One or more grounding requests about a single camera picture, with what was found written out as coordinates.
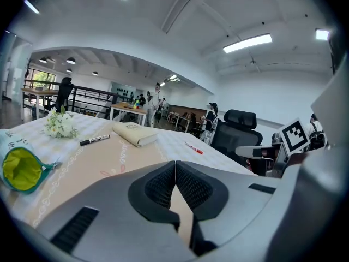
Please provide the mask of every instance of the white table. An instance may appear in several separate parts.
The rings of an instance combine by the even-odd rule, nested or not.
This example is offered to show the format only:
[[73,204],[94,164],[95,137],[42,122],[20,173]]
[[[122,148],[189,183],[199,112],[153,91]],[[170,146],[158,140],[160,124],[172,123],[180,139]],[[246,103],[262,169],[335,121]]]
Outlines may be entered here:
[[[113,122],[87,115],[74,114],[79,136],[75,139],[54,139],[42,129],[44,118],[31,121],[12,129],[27,139],[33,152],[44,163],[57,160],[61,165],[32,194],[10,190],[0,182],[0,192],[12,215],[36,227],[54,208],[67,201],[92,183],[113,175],[137,170],[144,166],[170,160],[190,161],[218,170],[253,175],[229,157],[183,132],[153,128],[158,133],[157,141],[144,147],[135,147],[113,132]],[[110,134],[104,141],[81,147],[79,142],[96,136]],[[185,145],[199,148],[199,154]],[[177,187],[171,198],[171,210],[180,216],[179,236],[190,241],[192,212],[183,200]]]
[[23,99],[24,93],[29,93],[36,96],[36,107],[37,107],[37,120],[39,117],[39,100],[40,96],[44,96],[43,105],[45,105],[45,96],[55,96],[58,95],[57,90],[36,90],[35,88],[21,88],[21,119],[24,119],[24,109],[23,109]]
[[175,113],[175,112],[173,112],[173,111],[168,112],[168,113],[167,113],[167,122],[169,122],[169,121],[170,121],[171,115],[176,115],[176,113]]
[[187,131],[188,131],[189,124],[190,124],[190,122],[191,122],[191,119],[190,119],[190,118],[183,117],[183,116],[178,116],[178,117],[177,117],[177,122],[176,122],[176,128],[177,128],[177,125],[178,125],[178,120],[179,120],[179,118],[181,118],[181,119],[187,121],[187,123],[186,123],[186,128],[185,128],[185,132],[187,132]]
[[120,121],[121,118],[121,113],[124,112],[130,112],[131,114],[136,114],[139,115],[139,120],[138,120],[138,124],[140,124],[141,126],[144,126],[145,122],[146,122],[146,116],[147,116],[147,111],[143,110],[143,109],[130,109],[130,108],[126,108],[125,104],[114,104],[111,105],[111,110],[110,110],[110,118],[109,120],[112,121],[113,120],[113,114],[114,114],[114,110],[119,110],[120,114],[117,117],[117,121]]

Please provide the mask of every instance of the green pouch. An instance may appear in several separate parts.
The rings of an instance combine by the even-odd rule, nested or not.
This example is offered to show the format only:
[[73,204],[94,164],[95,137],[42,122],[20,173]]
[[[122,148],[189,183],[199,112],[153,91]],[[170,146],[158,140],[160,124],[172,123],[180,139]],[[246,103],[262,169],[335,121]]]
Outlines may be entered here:
[[0,177],[13,190],[34,192],[57,163],[45,164],[32,152],[32,146],[11,130],[0,129]]

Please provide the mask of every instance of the book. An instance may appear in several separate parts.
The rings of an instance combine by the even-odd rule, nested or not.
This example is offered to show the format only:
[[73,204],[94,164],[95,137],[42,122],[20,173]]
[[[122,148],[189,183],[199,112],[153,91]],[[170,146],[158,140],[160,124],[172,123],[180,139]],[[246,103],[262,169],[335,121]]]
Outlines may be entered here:
[[113,131],[136,147],[148,145],[157,140],[157,133],[150,127],[134,122],[116,122]]

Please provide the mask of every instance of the ceiling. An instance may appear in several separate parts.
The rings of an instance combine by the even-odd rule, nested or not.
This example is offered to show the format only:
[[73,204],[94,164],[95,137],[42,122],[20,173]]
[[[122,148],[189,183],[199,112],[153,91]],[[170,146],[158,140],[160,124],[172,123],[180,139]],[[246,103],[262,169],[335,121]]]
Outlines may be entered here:
[[[316,28],[329,28],[312,0],[32,0],[40,21],[59,19],[72,11],[113,9],[114,19],[141,17],[164,34],[185,40],[215,71],[215,76],[267,71],[329,74],[328,42],[315,39]],[[239,40],[270,33],[273,42],[226,54],[222,48]],[[110,52],[55,51],[66,58],[118,66],[146,74],[155,65]],[[158,73],[163,80],[169,71]]]
[[[42,57],[49,59],[47,63],[39,61]],[[67,63],[66,60],[69,57],[73,57],[76,64]],[[68,68],[77,73],[80,73],[82,70],[86,71],[86,69],[84,69],[85,66],[90,66],[92,69],[97,70],[99,76],[102,78],[110,78],[110,75],[104,75],[103,69],[100,69],[101,66],[119,68],[124,72],[137,74],[139,77],[150,79],[152,82],[163,82],[166,78],[174,74],[163,67],[159,67],[142,59],[99,49],[72,48],[39,51],[32,53],[31,58],[32,64],[37,64],[65,74],[67,74]],[[182,85],[191,86],[192,84],[184,79],[180,82],[176,82],[174,85],[179,87]]]

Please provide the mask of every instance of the window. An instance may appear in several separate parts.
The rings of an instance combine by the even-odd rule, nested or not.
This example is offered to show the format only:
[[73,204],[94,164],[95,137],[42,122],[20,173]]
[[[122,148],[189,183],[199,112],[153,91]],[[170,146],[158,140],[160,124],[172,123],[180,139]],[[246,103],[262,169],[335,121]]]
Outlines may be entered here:
[[[26,80],[34,80],[34,81],[51,81],[54,82],[56,79],[56,75],[49,74],[43,71],[38,71],[34,69],[29,69],[29,74],[26,78]],[[37,86],[46,86],[47,88],[50,88],[50,84],[44,84],[42,82],[31,82],[31,87],[37,87]]]

